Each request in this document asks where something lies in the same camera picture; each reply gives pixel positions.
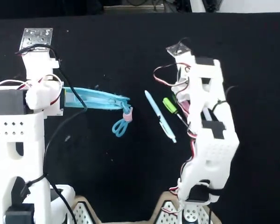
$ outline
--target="metal base plate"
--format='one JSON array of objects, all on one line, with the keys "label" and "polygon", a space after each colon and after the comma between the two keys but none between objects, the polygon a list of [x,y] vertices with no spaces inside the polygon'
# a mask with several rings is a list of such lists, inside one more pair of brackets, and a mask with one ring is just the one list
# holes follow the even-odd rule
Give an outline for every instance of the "metal base plate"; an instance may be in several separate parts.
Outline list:
[{"label": "metal base plate", "polygon": [[[20,50],[30,45],[41,43],[51,44],[53,28],[25,28],[21,40]],[[48,51],[47,48],[35,48],[34,51]]]},{"label": "metal base plate", "polygon": [[[172,201],[164,201],[163,208],[169,211],[176,211]],[[183,210],[182,213],[179,214],[181,217],[183,215],[183,224],[208,224],[209,223],[209,215],[204,210],[203,206],[192,205],[187,206],[186,210]],[[160,210],[154,224],[178,224],[177,216],[168,214]]]},{"label": "metal base plate", "polygon": [[77,224],[95,224],[85,202],[78,202],[73,212],[76,217]]}]

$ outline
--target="cable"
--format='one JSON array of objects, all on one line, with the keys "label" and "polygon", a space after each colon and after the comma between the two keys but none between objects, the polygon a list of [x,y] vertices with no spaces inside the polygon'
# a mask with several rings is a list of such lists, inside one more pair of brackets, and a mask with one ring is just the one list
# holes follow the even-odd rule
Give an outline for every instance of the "cable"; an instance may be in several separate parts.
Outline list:
[{"label": "cable", "polygon": [[47,180],[50,183],[50,185],[52,186],[52,188],[54,189],[54,191],[56,192],[56,194],[58,194],[58,196],[63,200],[65,206],[67,207],[67,209],[70,212],[70,215],[71,215],[71,217],[74,221],[74,224],[77,224],[75,214],[73,213],[73,210],[71,209],[70,205],[67,203],[65,197],[61,194],[61,192],[58,190],[58,188],[56,187],[56,185],[52,181],[50,181],[48,178],[47,178]]},{"label": "cable", "polygon": [[195,139],[191,140],[190,145],[191,145],[192,156],[182,164],[181,172],[180,172],[181,180],[182,180],[182,171],[183,171],[184,167],[186,166],[186,164],[188,162],[192,161],[195,157]]},{"label": "cable", "polygon": [[209,209],[210,209],[210,211],[209,211],[209,224],[211,224],[211,213],[212,213],[212,211],[211,211],[210,207],[209,207]]},{"label": "cable", "polygon": [[179,50],[179,47],[180,47],[182,41],[184,41],[184,40],[188,40],[189,42],[191,42],[191,39],[189,37],[183,37],[182,39],[180,39],[179,42],[176,44],[177,47],[176,47],[175,53],[177,53],[177,51]]},{"label": "cable", "polygon": [[[56,51],[54,50],[53,47],[51,47],[50,45],[47,45],[47,44],[34,44],[34,45],[31,45],[29,47],[26,47],[26,48],[23,48],[21,50],[19,50],[18,52],[16,52],[15,54],[16,55],[19,55],[19,54],[23,54],[23,53],[26,53],[26,52],[29,52],[31,51],[32,49],[35,49],[37,47],[43,47],[43,48],[48,48],[50,50],[52,50],[53,52],[53,55],[55,57],[55,59],[58,61],[59,63],[59,68],[58,68],[58,71],[59,73],[63,76],[64,80],[67,82],[67,84],[69,85],[70,89],[72,90],[73,94],[76,96],[76,98],[80,101],[80,103],[83,105],[83,110],[80,110],[79,112],[73,114],[72,116],[70,116],[69,118],[67,118],[66,120],[64,120],[56,129],[55,131],[53,132],[51,138],[49,139],[48,143],[47,143],[47,146],[45,148],[45,152],[44,152],[44,158],[43,158],[43,170],[45,170],[45,161],[46,161],[46,155],[47,155],[47,152],[48,152],[48,149],[49,149],[49,146],[51,144],[51,142],[53,141],[53,139],[56,137],[56,135],[58,134],[58,132],[61,130],[61,128],[67,124],[69,121],[71,121],[73,118],[75,118],[76,116],[78,116],[79,114],[81,113],[84,113],[87,111],[87,106],[85,104],[85,102],[82,100],[82,98],[79,96],[79,94],[76,92],[76,90],[74,89],[74,87],[72,86],[72,84],[70,83],[69,79],[67,78],[67,76],[64,74],[64,72],[62,71],[61,69],[61,64],[60,64],[60,58],[58,56],[58,54],[56,53]],[[60,196],[60,198],[63,200],[65,206],[68,208],[73,220],[74,220],[74,224],[77,224],[77,221],[76,221],[76,218],[75,218],[75,215],[73,213],[73,211],[71,210],[70,208],[70,205],[68,204],[68,202],[66,201],[66,199],[63,197],[63,195],[58,191],[56,185],[52,182],[49,181],[49,183],[51,184],[51,186],[53,187],[54,191],[58,194],[58,196]]]},{"label": "cable", "polygon": [[225,98],[226,98],[226,100],[227,100],[227,95],[228,95],[229,91],[230,91],[231,89],[233,89],[234,87],[238,87],[238,86],[237,86],[237,85],[229,86],[229,87],[227,88],[227,90],[225,91]]},{"label": "cable", "polygon": [[68,123],[69,121],[71,121],[73,118],[75,118],[77,115],[84,113],[87,111],[87,105],[85,104],[85,102],[81,99],[81,97],[79,96],[79,94],[76,92],[76,90],[74,89],[74,87],[71,85],[71,83],[69,82],[68,78],[66,77],[66,75],[62,72],[61,68],[58,69],[60,74],[64,77],[65,81],[67,82],[67,84],[69,85],[70,89],[72,90],[73,94],[76,96],[76,98],[80,101],[80,103],[83,105],[83,110],[80,110],[79,112],[73,114],[72,116],[70,116],[69,118],[65,119],[54,131],[54,133],[52,134],[50,140],[48,141],[48,144],[45,148],[45,154],[44,157],[46,157],[48,148],[50,146],[50,144],[52,143],[53,139],[55,138],[55,136],[58,134],[58,132],[61,130],[61,128]]},{"label": "cable", "polygon": [[134,4],[134,3],[131,3],[130,0],[126,0],[127,3],[129,3],[131,6],[135,6],[135,7],[138,7],[138,6],[142,6],[144,5],[148,0],[143,0],[143,2],[140,2],[138,4]]},{"label": "cable", "polygon": [[171,87],[173,87],[173,86],[179,86],[179,85],[182,85],[182,84],[186,83],[187,80],[182,81],[182,82],[180,82],[180,83],[170,84],[170,83],[167,83],[166,81],[164,81],[164,80],[158,78],[158,77],[155,75],[155,72],[156,72],[158,69],[163,69],[163,68],[167,68],[167,67],[170,67],[170,66],[172,66],[172,65],[178,65],[178,64],[185,65],[185,66],[186,66],[186,67],[185,67],[185,70],[186,70],[187,68],[189,69],[189,68],[191,67],[191,66],[189,66],[188,64],[183,63],[183,62],[159,66],[159,67],[157,67],[157,68],[154,70],[154,72],[153,72],[153,76],[154,76],[155,80],[158,81],[158,82],[160,82],[160,83],[163,83],[164,85],[171,86]]},{"label": "cable", "polygon": [[53,77],[55,77],[55,78],[58,80],[59,84],[60,84],[60,88],[59,88],[58,95],[57,95],[56,99],[53,100],[53,101],[50,103],[50,105],[53,105],[53,104],[59,99],[59,97],[60,97],[60,95],[61,95],[61,92],[62,92],[62,81],[61,81],[61,79],[60,79],[57,75],[55,75],[55,74],[50,74],[50,75],[46,75],[46,76],[53,76]]},{"label": "cable", "polygon": [[0,85],[4,84],[4,83],[22,83],[23,85],[27,85],[27,82],[21,81],[21,80],[15,80],[15,79],[7,79],[7,80],[3,80],[0,82]]}]

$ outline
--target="black wire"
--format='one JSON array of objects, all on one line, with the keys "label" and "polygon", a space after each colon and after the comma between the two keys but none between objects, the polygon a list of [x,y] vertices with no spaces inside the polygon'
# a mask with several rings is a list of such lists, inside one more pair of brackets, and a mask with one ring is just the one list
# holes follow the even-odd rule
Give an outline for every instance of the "black wire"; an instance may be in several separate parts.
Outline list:
[{"label": "black wire", "polygon": [[210,206],[209,206],[209,209],[210,209],[210,211],[209,211],[209,224],[211,224],[211,208],[210,208]]},{"label": "black wire", "polygon": [[184,40],[188,40],[189,42],[191,42],[191,39],[189,37],[183,37],[182,39],[180,39],[179,42],[176,44],[177,47],[176,47],[175,53],[177,53],[177,51],[179,50],[179,47],[180,47],[182,41],[184,41]]},{"label": "black wire", "polygon": [[231,89],[233,89],[234,87],[238,87],[238,86],[237,86],[237,85],[229,86],[229,87],[227,88],[227,90],[225,91],[225,98],[226,98],[226,100],[227,100],[227,95],[228,95],[229,91],[230,91]]},{"label": "black wire", "polygon": [[77,113],[74,113],[72,116],[70,116],[69,118],[65,119],[57,128],[56,130],[54,131],[54,133],[51,135],[51,138],[50,140],[48,141],[47,143],[47,146],[45,148],[45,154],[44,154],[44,158],[46,158],[46,155],[47,155],[47,151],[48,151],[48,148],[50,146],[50,144],[52,143],[54,137],[58,134],[58,132],[60,131],[60,129],[66,124],[68,123],[69,121],[71,121],[73,118],[75,118],[76,116],[78,116],[79,114],[81,113],[84,113],[87,111],[87,106],[85,104],[85,102],[81,99],[81,97],[79,96],[79,94],[76,92],[76,90],[74,89],[74,87],[71,85],[70,81],[68,80],[68,78],[66,77],[66,75],[63,73],[63,71],[61,70],[61,68],[59,67],[59,72],[60,74],[63,76],[64,80],[67,82],[67,84],[69,85],[70,89],[72,90],[73,94],[76,96],[76,98],[80,101],[80,103],[83,105],[83,110],[77,112]]},{"label": "black wire", "polygon": [[[47,143],[47,146],[45,148],[45,152],[44,152],[44,158],[43,158],[43,172],[45,173],[45,161],[46,161],[46,155],[47,155],[47,151],[48,151],[48,148],[51,144],[51,142],[53,141],[53,139],[56,137],[56,135],[58,134],[58,132],[61,130],[61,128],[67,124],[69,121],[71,121],[73,118],[75,118],[76,116],[78,116],[79,114],[81,113],[84,113],[87,111],[87,105],[85,104],[85,102],[82,100],[82,98],[79,96],[79,94],[76,92],[76,90],[74,89],[74,87],[72,86],[71,82],[69,81],[68,77],[64,74],[64,72],[62,71],[61,69],[61,64],[60,64],[60,58],[59,58],[59,55],[57,54],[57,52],[54,50],[54,48],[50,45],[47,45],[47,44],[34,44],[34,45],[31,45],[29,47],[26,47],[26,48],[23,48],[21,50],[19,50],[18,52],[16,52],[15,54],[23,54],[23,53],[26,53],[26,52],[29,52],[37,47],[43,47],[43,48],[48,48],[50,50],[52,50],[53,52],[53,55],[55,57],[55,59],[58,61],[59,63],[59,68],[58,68],[58,71],[60,72],[60,74],[63,76],[64,80],[67,82],[67,84],[69,85],[70,89],[72,90],[73,94],[76,96],[76,98],[80,101],[80,103],[83,105],[83,110],[80,110],[79,112],[73,114],[72,116],[70,116],[69,118],[65,119],[57,128],[56,130],[54,131],[54,133],[51,135],[51,138],[49,139],[48,143]],[[74,220],[74,223],[77,224],[77,221],[76,221],[76,218],[75,218],[75,215],[73,213],[73,211],[71,210],[70,208],[70,205],[68,204],[68,202],[66,201],[66,199],[64,198],[64,196],[61,194],[61,192],[58,191],[56,185],[50,181],[48,178],[47,178],[48,182],[50,183],[50,185],[53,187],[54,191],[58,194],[58,196],[60,196],[60,198],[63,200],[65,206],[68,208],[73,220]]]},{"label": "black wire", "polygon": [[138,4],[134,4],[134,3],[131,3],[130,0],[126,0],[126,2],[129,3],[131,6],[136,6],[136,7],[144,5],[147,1],[148,0],[143,0],[143,2],[140,2]]},{"label": "black wire", "polygon": [[67,203],[65,197],[61,194],[61,192],[58,190],[58,188],[56,187],[56,185],[52,181],[50,181],[48,178],[47,178],[47,180],[50,183],[50,185],[52,186],[52,188],[54,189],[54,191],[56,192],[56,194],[58,194],[58,196],[61,198],[61,200],[63,200],[67,209],[70,211],[70,214],[71,214],[71,217],[73,218],[74,224],[77,224],[75,214],[73,213],[73,210],[71,209],[70,205]]}]

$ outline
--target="metal bracket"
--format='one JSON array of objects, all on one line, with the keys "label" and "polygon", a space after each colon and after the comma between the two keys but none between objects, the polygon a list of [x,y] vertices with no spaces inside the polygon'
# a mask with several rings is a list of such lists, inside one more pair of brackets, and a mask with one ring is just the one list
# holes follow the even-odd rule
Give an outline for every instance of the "metal bracket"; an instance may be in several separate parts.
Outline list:
[{"label": "metal bracket", "polygon": [[173,57],[182,55],[186,52],[191,52],[191,49],[188,48],[183,43],[178,43],[178,44],[172,45],[170,47],[167,47],[166,50]]},{"label": "metal bracket", "polygon": [[[36,43],[51,44],[53,28],[25,28],[21,40],[20,50]],[[35,48],[36,52],[49,51],[47,48]]]}]

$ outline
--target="white wire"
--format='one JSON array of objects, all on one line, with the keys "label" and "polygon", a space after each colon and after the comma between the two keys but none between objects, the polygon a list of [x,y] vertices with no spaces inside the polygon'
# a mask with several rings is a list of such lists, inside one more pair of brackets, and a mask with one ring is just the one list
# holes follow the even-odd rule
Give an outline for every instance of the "white wire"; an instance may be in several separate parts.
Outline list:
[{"label": "white wire", "polygon": [[13,83],[21,83],[21,84],[24,84],[24,85],[27,85],[27,82],[23,82],[21,80],[15,80],[15,79],[7,79],[7,80],[3,80],[0,82],[0,85],[4,84],[4,83],[8,83],[8,82],[13,82]]}]

